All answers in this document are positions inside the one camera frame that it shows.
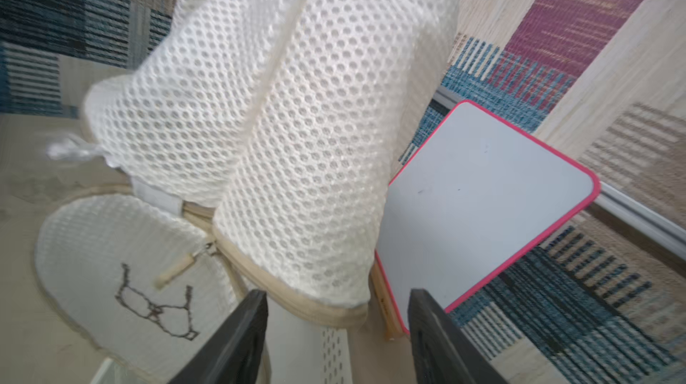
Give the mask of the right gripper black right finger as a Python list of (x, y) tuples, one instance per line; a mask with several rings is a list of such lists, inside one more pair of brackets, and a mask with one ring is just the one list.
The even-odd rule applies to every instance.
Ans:
[(427, 290), (411, 290), (408, 323), (419, 383), (507, 383)]

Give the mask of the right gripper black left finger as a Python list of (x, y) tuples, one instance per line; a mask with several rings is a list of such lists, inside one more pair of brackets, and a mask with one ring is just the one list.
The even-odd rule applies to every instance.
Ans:
[(256, 383), (267, 323), (266, 292), (254, 289), (170, 383)]

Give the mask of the white mesh laundry bag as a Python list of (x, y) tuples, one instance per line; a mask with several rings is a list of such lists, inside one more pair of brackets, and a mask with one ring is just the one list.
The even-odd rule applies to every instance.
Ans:
[(93, 85), (46, 151), (130, 178), (58, 205), (39, 287), (91, 344), (168, 383), (250, 289), (308, 331), (355, 329), (389, 182), (457, 37), (460, 0), (177, 0), (138, 69)]

